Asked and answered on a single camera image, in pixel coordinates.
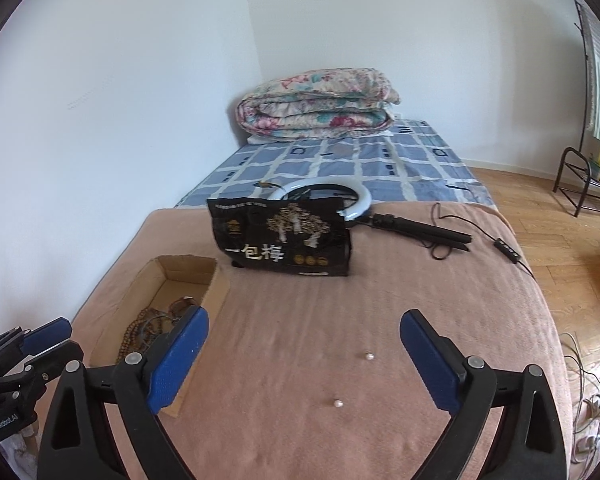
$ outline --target black snack bag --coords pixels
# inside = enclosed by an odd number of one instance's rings
[[[307,276],[346,276],[351,240],[341,197],[210,198],[220,250],[234,264]]]

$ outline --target folded floral quilt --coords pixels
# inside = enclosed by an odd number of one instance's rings
[[[400,96],[373,68],[312,70],[269,81],[236,110],[250,134],[275,140],[362,137],[389,128]]]

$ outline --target black cable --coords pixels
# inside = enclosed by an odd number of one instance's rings
[[[582,373],[587,374],[587,375],[593,375],[596,380],[598,381],[598,383],[600,384],[600,378],[593,372],[589,372],[588,370],[585,370],[582,366],[580,366],[580,363],[578,362],[578,360],[572,356],[572,355],[565,355],[565,358],[569,358],[569,359],[573,359],[575,361],[575,363],[578,365],[578,368],[580,369],[580,371],[582,371]]]
[[[440,202],[436,202],[433,206],[431,206],[431,212],[430,212],[431,223],[435,227],[438,227],[438,224],[436,223],[436,218],[433,215],[433,213],[436,210],[436,208],[438,208],[438,220],[442,220],[442,219],[445,219],[445,218],[456,218],[458,220],[462,220],[463,222],[467,222],[467,223],[471,224],[472,226],[474,226],[475,228],[477,228],[478,230],[480,230],[487,238],[491,239],[492,242],[495,242],[497,240],[497,238],[495,238],[492,235],[490,235],[487,231],[485,231],[483,228],[481,228],[477,223],[472,222],[471,220],[469,220],[467,218],[462,218],[461,216],[458,216],[458,215],[444,215],[443,216],[442,215],[442,204]],[[531,271],[531,269],[529,269],[529,267],[527,267],[522,260],[518,261],[517,263],[520,264],[520,266],[522,266],[523,269],[525,269],[526,273],[529,276],[531,276],[536,283],[538,282],[538,280],[536,280],[536,277],[534,276],[534,274]]]
[[[440,213],[442,213],[442,204],[440,202],[436,202],[432,207],[431,207],[431,223],[435,226],[438,227],[438,225],[436,224],[436,219],[433,216],[433,212],[436,209],[436,206],[438,206],[438,220],[442,220],[444,218],[457,218],[458,220],[462,220],[463,222],[467,222],[469,224],[471,224],[472,226],[474,226],[475,228],[479,229],[481,232],[483,232],[483,234],[487,237],[489,237],[493,242],[496,241],[496,238],[494,238],[493,236],[491,236],[487,231],[485,231],[483,228],[481,228],[477,223],[475,222],[471,222],[471,220],[468,220],[466,218],[462,218],[461,216],[458,215],[444,215],[441,216]]]
[[[534,279],[536,282],[538,282],[538,280],[536,280],[536,277],[534,276],[534,274],[533,274],[533,272],[531,271],[531,269],[529,269],[529,268],[528,268],[528,267],[527,267],[527,266],[524,264],[524,262],[523,262],[522,260],[520,260],[518,263],[519,263],[519,264],[520,264],[520,265],[523,267],[523,269],[525,269],[525,270],[526,270],[526,273],[527,273],[529,276],[531,276],[531,277],[532,277],[532,278],[533,278],[533,279]]]
[[[448,249],[448,251],[446,252],[446,254],[445,254],[444,256],[436,256],[434,253],[436,252],[436,249],[437,249],[438,247],[440,247],[440,245],[439,245],[439,244],[434,244],[434,245],[431,247],[431,250],[429,251],[429,254],[431,254],[431,257],[432,257],[434,260],[437,260],[437,261],[439,261],[439,262],[441,262],[442,260],[446,260],[446,259],[447,259],[447,258],[448,258],[448,257],[451,255],[452,251],[454,250],[454,248],[453,248],[453,247],[449,247],[449,246],[447,246],[446,248]]]

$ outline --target power cord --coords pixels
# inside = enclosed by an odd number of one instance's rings
[[[437,218],[434,215],[434,213],[436,211],[438,212]],[[477,223],[469,220],[468,218],[463,218],[458,215],[443,215],[442,214],[442,204],[440,202],[436,202],[433,206],[431,206],[430,217],[431,217],[431,223],[435,227],[438,227],[436,219],[442,220],[445,218],[456,218],[458,220],[462,220],[463,222],[467,222],[468,224],[471,224],[472,226],[477,228],[480,232],[482,232],[482,234],[484,234],[489,240],[491,240],[493,242],[494,247],[496,247],[497,250],[499,250],[502,254],[504,254],[512,263],[514,263],[515,265],[520,265],[523,269],[525,269],[525,272],[529,276],[531,276],[535,281],[537,281],[536,277],[534,276],[531,269],[529,269],[529,267],[527,267],[526,264],[522,261],[522,256],[520,256],[520,254],[518,254],[516,251],[514,251],[511,248],[511,246],[509,244],[507,244],[502,238],[496,238],[493,235],[490,235],[487,231],[485,231]]]
[[[578,407],[576,409],[576,416],[573,421],[573,447],[571,448],[571,463],[573,464],[584,464],[580,475],[577,480],[585,479],[591,469],[593,468],[596,462],[596,456],[600,447],[600,393],[595,393],[590,396],[588,399],[584,397],[584,386],[585,386],[585,374],[590,375],[596,379],[598,384],[600,385],[600,378],[593,372],[585,369],[582,363],[582,354],[580,352],[580,345],[578,344],[577,339],[571,335],[569,332],[563,332],[560,336],[567,336],[571,339],[573,343],[573,347],[562,343],[569,350],[574,352],[575,357],[572,355],[565,355],[565,359],[573,360],[578,367],[578,378],[579,378],[579,387],[580,387],[580,397],[578,399]],[[578,427],[580,421],[580,415],[582,414],[582,405],[585,404],[589,409],[589,416],[587,417],[589,421],[582,426]],[[583,438],[580,438],[576,441],[576,436],[588,430],[592,424],[598,422],[598,426],[596,428],[595,435],[589,435]],[[578,448],[578,443],[584,441],[584,449]]]

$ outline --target tree graphic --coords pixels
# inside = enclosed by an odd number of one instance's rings
[[[278,233],[280,242],[286,243],[286,234],[307,233],[309,238],[304,244],[314,249],[318,246],[320,235],[328,233],[331,228],[327,222],[324,222],[319,216],[312,215],[302,209],[298,204],[289,204],[283,207],[279,213],[267,220],[267,227],[270,231]]]

